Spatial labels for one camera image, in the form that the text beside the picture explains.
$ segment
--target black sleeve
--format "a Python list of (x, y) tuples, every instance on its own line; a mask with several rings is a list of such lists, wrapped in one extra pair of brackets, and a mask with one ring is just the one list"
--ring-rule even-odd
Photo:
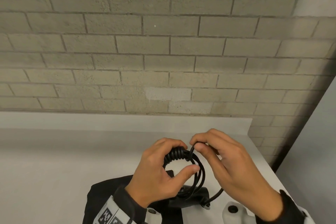
[(129, 217), (133, 217), (133, 221), (137, 224), (145, 222), (147, 209), (141, 207), (127, 193), (124, 186), (117, 188), (113, 195), (113, 201), (124, 211)]
[(280, 195), (283, 203), (283, 210), (280, 216), (275, 221), (263, 221), (258, 216), (255, 216), (257, 224), (304, 224), (305, 214), (303, 214), (294, 201), (283, 190), (280, 190)]

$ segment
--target coiled cable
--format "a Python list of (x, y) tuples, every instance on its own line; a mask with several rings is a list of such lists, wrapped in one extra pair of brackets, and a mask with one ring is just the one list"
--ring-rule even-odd
[[(163, 168), (166, 168), (166, 165), (168, 165), (170, 162), (178, 159), (185, 159), (186, 161), (191, 161), (192, 164), (195, 164), (195, 162), (199, 166), (199, 171), (194, 175), (194, 183), (192, 186), (188, 189), (180, 190), (177, 194), (177, 197), (187, 200), (189, 199), (194, 193), (198, 192), (200, 188), (202, 188), (204, 181), (205, 181), (205, 169), (202, 165), (200, 159), (197, 157), (197, 155), (194, 153), (194, 145), (191, 147), (190, 151), (185, 150), (182, 146), (172, 148), (172, 150), (165, 156), (163, 160)], [(209, 198), (208, 200), (205, 200), (203, 202), (200, 202), (200, 205), (203, 207), (209, 207), (210, 202), (215, 200), (219, 195), (223, 192), (223, 189), (220, 189), (219, 192), (217, 192), (213, 197)]]

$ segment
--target right hand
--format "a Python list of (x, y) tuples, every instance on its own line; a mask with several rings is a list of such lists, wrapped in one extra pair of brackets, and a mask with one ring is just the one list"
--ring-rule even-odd
[(280, 216), (283, 210), (280, 194), (263, 178), (242, 144), (214, 128), (194, 135), (190, 144), (195, 144), (195, 150), (207, 159), (215, 178), (230, 197), (264, 221), (274, 221)]

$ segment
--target painted brick wall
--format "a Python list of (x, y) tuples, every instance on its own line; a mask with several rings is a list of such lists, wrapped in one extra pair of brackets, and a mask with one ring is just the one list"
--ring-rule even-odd
[(271, 163), (335, 39), (336, 0), (1, 0), (0, 110), (252, 117)]

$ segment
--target white countertop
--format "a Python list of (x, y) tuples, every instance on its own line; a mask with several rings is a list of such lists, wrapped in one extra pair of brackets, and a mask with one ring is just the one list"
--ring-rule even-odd
[[(249, 118), (0, 112), (2, 222), (81, 223), (91, 185), (133, 174), (142, 151), (159, 138), (187, 143), (193, 134), (211, 127), (242, 143), (272, 187), (284, 189), (247, 136), (250, 123)], [(200, 159), (206, 172), (204, 186), (212, 196), (220, 186), (206, 160)], [(166, 169), (177, 173), (185, 165), (184, 160), (174, 161)], [(209, 211), (184, 208), (183, 222), (222, 223), (228, 201), (232, 199), (223, 192)]]

